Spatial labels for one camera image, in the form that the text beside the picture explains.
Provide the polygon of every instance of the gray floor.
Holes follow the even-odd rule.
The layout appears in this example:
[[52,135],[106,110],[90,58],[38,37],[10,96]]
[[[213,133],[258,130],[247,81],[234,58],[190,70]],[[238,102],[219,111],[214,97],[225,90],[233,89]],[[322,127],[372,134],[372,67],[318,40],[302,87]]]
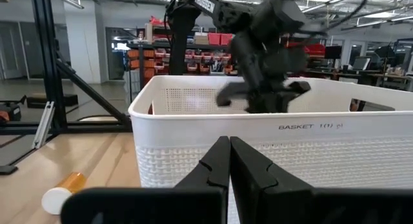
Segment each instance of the gray floor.
[[[122,81],[110,81],[101,85],[90,86],[119,111],[126,112],[128,107],[123,85]],[[66,111],[69,112],[66,117],[69,121],[76,121],[86,116],[108,114],[106,110],[70,81],[63,81],[63,92],[66,94],[77,94],[79,100],[77,106],[66,107]],[[23,95],[30,96],[33,93],[45,93],[43,80],[0,81],[0,100],[20,99]],[[26,105],[21,105],[21,121],[39,121],[42,113],[43,109],[27,108]]]
[[[66,107],[66,112],[68,112],[66,118],[68,121],[77,121],[87,116],[109,115],[106,110],[86,95],[80,88],[73,85],[72,82],[63,81],[62,84],[63,92],[66,94],[77,94],[79,101],[79,104],[74,107]],[[123,85],[124,83],[122,81],[110,81],[101,85],[90,86],[119,111],[126,112],[128,101],[125,100],[126,92]],[[0,81],[0,101],[18,100],[24,95],[30,96],[30,94],[33,93],[45,93],[43,80]],[[22,115],[21,121],[40,121],[43,109],[27,108],[26,105],[20,105],[20,108]],[[33,140],[34,135],[0,136],[0,166],[7,165],[29,152]]]

